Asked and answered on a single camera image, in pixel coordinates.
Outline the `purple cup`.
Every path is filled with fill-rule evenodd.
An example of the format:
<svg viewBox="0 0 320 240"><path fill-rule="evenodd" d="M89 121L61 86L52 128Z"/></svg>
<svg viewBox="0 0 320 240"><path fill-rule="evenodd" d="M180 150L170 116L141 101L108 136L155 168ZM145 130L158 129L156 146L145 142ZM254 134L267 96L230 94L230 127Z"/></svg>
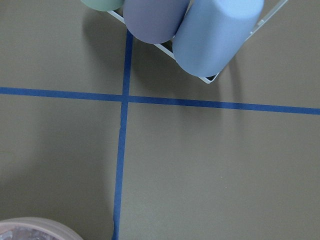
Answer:
<svg viewBox="0 0 320 240"><path fill-rule="evenodd" d="M175 36L189 4L188 0L126 0L123 18L138 40L161 44Z"/></svg>

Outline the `light blue cup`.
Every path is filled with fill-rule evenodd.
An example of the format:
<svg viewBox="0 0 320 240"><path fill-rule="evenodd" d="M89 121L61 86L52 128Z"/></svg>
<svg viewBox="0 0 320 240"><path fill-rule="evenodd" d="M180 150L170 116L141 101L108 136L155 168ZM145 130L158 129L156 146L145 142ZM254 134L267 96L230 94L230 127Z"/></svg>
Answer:
<svg viewBox="0 0 320 240"><path fill-rule="evenodd" d="M196 77L211 77L229 63L254 28L262 0L195 0L173 39L177 64Z"/></svg>

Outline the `green cup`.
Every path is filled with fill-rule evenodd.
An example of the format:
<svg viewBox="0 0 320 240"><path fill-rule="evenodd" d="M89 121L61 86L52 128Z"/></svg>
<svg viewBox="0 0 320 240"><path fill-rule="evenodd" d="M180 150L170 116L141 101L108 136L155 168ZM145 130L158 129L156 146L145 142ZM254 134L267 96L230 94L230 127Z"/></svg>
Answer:
<svg viewBox="0 0 320 240"><path fill-rule="evenodd" d="M101 12L117 10L124 4L124 0L81 0L81 2L87 7Z"/></svg>

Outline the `pink bowl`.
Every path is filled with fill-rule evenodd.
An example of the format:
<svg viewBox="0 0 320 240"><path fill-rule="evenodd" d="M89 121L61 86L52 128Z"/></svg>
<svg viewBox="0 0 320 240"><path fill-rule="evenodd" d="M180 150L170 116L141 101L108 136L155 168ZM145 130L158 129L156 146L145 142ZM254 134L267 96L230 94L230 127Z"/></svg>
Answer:
<svg viewBox="0 0 320 240"><path fill-rule="evenodd" d="M40 217L18 217L0 222L2 240L81 240L74 230Z"/></svg>

